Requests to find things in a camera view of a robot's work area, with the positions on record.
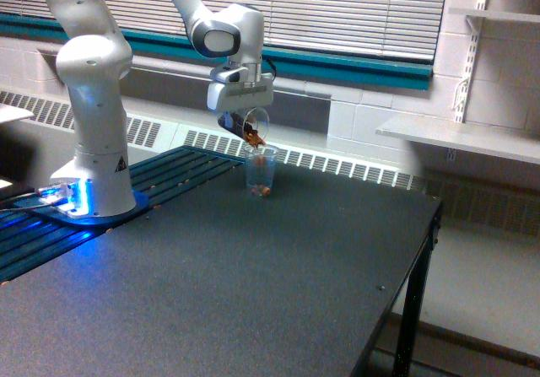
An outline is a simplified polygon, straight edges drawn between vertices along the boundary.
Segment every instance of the radiator vent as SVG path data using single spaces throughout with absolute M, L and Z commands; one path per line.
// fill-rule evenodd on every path
M 201 131 L 190 127 L 185 145 L 205 148 L 214 152 L 242 156 L 240 141 L 222 132 Z M 539 236 L 540 198 L 520 196 L 499 189 L 484 188 L 479 184 L 462 184 L 447 179 L 426 179 L 399 171 L 398 168 L 374 164 L 359 159 L 345 159 L 330 153 L 277 145 L 278 162 L 311 170 L 347 176 L 379 185 L 409 191 L 420 191 L 441 197 L 445 203 L 445 216 L 488 225 L 520 234 Z
M 70 131 L 75 129 L 73 111 L 69 104 L 7 91 L 0 92 L 0 103 L 31 111 L 34 116 L 28 119 L 30 121 Z M 161 128 L 159 122 L 129 116 L 126 125 L 127 143 L 145 148 L 154 147 Z

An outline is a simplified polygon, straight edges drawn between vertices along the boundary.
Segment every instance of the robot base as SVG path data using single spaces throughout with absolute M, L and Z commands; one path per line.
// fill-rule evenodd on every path
M 33 209 L 31 212 L 40 217 L 44 217 L 66 225 L 74 225 L 84 228 L 114 228 L 148 211 L 149 198 L 139 191 L 133 191 L 133 196 L 135 197 L 135 202 L 137 204 L 132 210 L 128 211 L 127 213 L 114 215 L 111 217 L 72 218 L 66 215 L 66 213 L 63 213 L 62 211 L 59 211 L 54 207 L 36 208 Z M 39 197 L 30 197 L 18 200 L 15 203 L 15 206 L 23 208 L 32 207 L 39 204 L 42 204 Z

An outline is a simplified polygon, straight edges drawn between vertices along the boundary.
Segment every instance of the table leg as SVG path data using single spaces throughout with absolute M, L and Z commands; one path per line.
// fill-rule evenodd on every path
M 396 358 L 392 377 L 407 377 L 413 358 L 414 338 L 420 319 L 425 284 L 428 277 L 429 259 L 435 245 L 439 221 L 435 220 L 424 244 L 422 253 L 408 278 L 407 296 L 403 306 L 403 317 L 397 339 Z

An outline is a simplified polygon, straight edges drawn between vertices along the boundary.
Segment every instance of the warning label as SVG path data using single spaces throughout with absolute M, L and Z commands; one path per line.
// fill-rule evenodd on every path
M 118 161 L 118 164 L 116 165 L 116 172 L 122 172 L 123 170 L 127 169 L 126 161 L 124 160 L 123 156 L 120 156 L 120 160 Z

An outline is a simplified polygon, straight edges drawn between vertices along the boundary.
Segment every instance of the white shelf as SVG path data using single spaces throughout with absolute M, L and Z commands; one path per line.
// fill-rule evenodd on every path
M 32 116 L 33 114 L 30 111 L 0 103 L 0 124 L 3 124 L 4 122 L 23 120 L 24 118 L 29 118 Z
M 450 14 L 465 14 L 468 17 L 478 17 L 489 20 L 540 24 L 540 15 L 538 14 L 495 12 L 491 10 L 477 10 L 475 8 L 450 8 L 449 12 Z
M 385 122 L 376 132 L 416 143 L 540 164 L 540 136 L 525 132 L 405 114 Z

